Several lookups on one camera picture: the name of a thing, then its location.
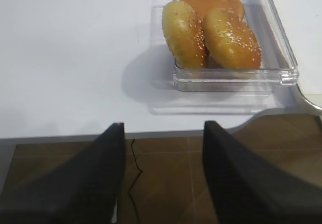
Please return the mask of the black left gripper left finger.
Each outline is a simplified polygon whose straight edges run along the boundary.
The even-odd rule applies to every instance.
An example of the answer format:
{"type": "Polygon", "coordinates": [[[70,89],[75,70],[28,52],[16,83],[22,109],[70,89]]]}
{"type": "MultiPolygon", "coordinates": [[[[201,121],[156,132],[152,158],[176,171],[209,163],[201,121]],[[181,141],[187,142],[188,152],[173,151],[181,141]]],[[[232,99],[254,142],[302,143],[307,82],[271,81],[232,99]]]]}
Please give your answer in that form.
{"type": "Polygon", "coordinates": [[[1,223],[111,223],[125,172],[125,134],[114,123],[53,171],[1,195],[1,223]]]}

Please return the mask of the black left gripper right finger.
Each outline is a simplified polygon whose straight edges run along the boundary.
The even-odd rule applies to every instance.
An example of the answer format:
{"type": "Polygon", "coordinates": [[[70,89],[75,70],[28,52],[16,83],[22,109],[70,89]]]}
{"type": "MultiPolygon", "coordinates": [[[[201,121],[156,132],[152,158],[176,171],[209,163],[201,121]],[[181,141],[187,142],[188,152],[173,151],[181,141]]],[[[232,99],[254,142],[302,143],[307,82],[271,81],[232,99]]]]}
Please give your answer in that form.
{"type": "Polygon", "coordinates": [[[253,153],[206,121],[202,162],[220,223],[321,223],[321,188],[253,153]]]}

